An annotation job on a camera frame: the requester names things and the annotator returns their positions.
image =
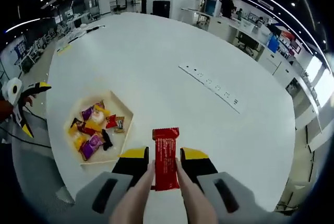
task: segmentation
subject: power strip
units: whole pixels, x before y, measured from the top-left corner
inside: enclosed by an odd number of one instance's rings
[[[182,64],[179,66],[183,71],[193,76],[199,82],[201,82],[205,87],[210,89],[220,98],[222,98],[228,105],[230,105],[237,113],[241,114],[242,105],[240,99],[238,99],[234,94],[227,90],[222,84],[215,81],[209,75],[207,75],[203,70],[197,68],[192,64]]]

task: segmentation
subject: candy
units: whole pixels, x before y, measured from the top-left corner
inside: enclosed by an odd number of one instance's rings
[[[89,107],[86,110],[83,110],[80,114],[84,121],[87,121],[93,113],[93,107]]]
[[[86,122],[85,127],[91,128],[97,132],[102,131],[102,127],[100,127],[96,122],[93,121],[93,119],[90,119]]]
[[[104,121],[105,116],[104,116],[103,112],[94,110],[90,119],[92,121],[94,121],[96,124],[100,125]]]
[[[100,107],[100,106],[97,105],[97,104],[94,105],[94,109],[95,109],[96,111],[100,111],[100,112],[102,112],[102,113],[104,114],[104,117],[107,117],[107,116],[110,115],[110,111],[109,111],[109,110],[104,109],[104,108]]]
[[[105,108],[105,107],[104,107],[103,100],[101,100],[101,101],[98,102],[98,103],[95,103],[94,105],[98,105],[99,107],[101,107],[101,108],[103,108],[103,109]]]
[[[105,126],[105,128],[111,128],[111,127],[116,127],[117,123],[116,123],[116,114],[111,115],[109,117],[106,118],[107,124]]]
[[[72,123],[71,127],[68,130],[68,134],[70,136],[73,136],[75,133],[77,133],[77,131],[78,131],[78,126]]]
[[[84,160],[88,160],[101,145],[103,145],[101,137],[97,134],[94,134],[87,142],[82,145],[80,149],[82,158]]]
[[[100,102],[98,103],[95,103],[94,105],[92,105],[91,107],[87,108],[86,110],[83,110],[80,114],[83,118],[83,121],[87,121],[90,116],[92,115],[93,113],[93,109],[94,109],[94,106],[97,105],[98,107],[104,109],[104,103],[103,103],[103,100],[101,100]]]
[[[102,130],[102,137],[103,137],[103,139],[105,141],[105,143],[103,143],[103,150],[107,151],[108,148],[110,148],[110,147],[113,146],[113,144],[112,144],[112,142],[111,142],[111,140],[109,138],[108,133],[104,129]]]
[[[79,138],[76,139],[74,142],[75,148],[79,151],[82,145],[87,141],[87,138],[85,136],[80,136]]]
[[[124,117],[116,117],[115,121],[117,123],[117,127],[115,128],[114,132],[123,133],[124,132],[124,128],[123,128]]]
[[[176,138],[178,127],[154,129],[152,138],[156,141],[156,191],[179,188],[176,177]]]
[[[80,120],[78,120],[77,118],[74,118],[71,128],[73,127],[73,125],[77,125],[77,128],[80,132],[84,133],[84,134],[88,134],[90,136],[92,136],[93,134],[96,133],[96,131],[94,129],[88,128],[86,127],[86,122],[82,122]]]

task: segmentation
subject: white table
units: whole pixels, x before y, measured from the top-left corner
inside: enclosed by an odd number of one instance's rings
[[[149,146],[152,160],[152,129],[178,126],[177,149],[204,151],[218,171],[250,188],[261,207],[274,210],[289,176],[295,140],[292,99],[275,78],[236,47],[185,23],[123,13],[99,24],[106,27],[77,39],[62,55],[55,53],[49,71],[49,137],[71,196],[110,169],[79,165],[64,140],[65,120],[78,99],[110,89],[134,113],[126,149]],[[244,111],[236,113],[178,68],[185,62],[239,95]],[[145,223],[158,222],[186,223],[180,190],[150,192]]]

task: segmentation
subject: red snack package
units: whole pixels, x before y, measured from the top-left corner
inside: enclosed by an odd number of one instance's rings
[[[93,136],[97,131],[95,131],[94,129],[88,128],[86,127],[86,123],[82,122],[80,120],[78,120],[77,118],[74,118],[74,120],[72,121],[71,127],[76,124],[78,127],[78,130],[84,134],[88,134],[90,136]]]
[[[176,177],[176,138],[178,127],[154,129],[152,138],[156,141],[156,191],[180,188]]]
[[[117,122],[116,122],[116,114],[108,116],[105,118],[106,119],[106,126],[105,128],[111,128],[111,127],[116,127]]]

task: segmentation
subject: white tray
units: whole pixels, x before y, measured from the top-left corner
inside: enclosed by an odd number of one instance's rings
[[[125,117],[123,124],[125,132],[115,133],[114,128],[106,129],[106,132],[109,134],[111,142],[113,143],[113,147],[109,148],[107,151],[104,151],[103,147],[101,146],[89,160],[84,161],[81,154],[74,146],[75,139],[69,135],[68,130],[75,117],[83,121],[80,115],[81,111],[89,108],[97,102],[100,102],[101,100],[103,100],[105,108],[111,112],[111,115],[116,114],[116,116]],[[65,140],[67,141],[69,148],[73,151],[73,155],[77,157],[80,164],[96,164],[116,161],[118,159],[118,155],[123,152],[123,148],[127,140],[127,135],[131,128],[132,119],[132,111],[130,111],[130,109],[112,91],[108,91],[101,95],[86,97],[77,101],[69,113],[68,119],[64,124]],[[106,120],[101,124],[101,126],[103,129],[105,129]]]

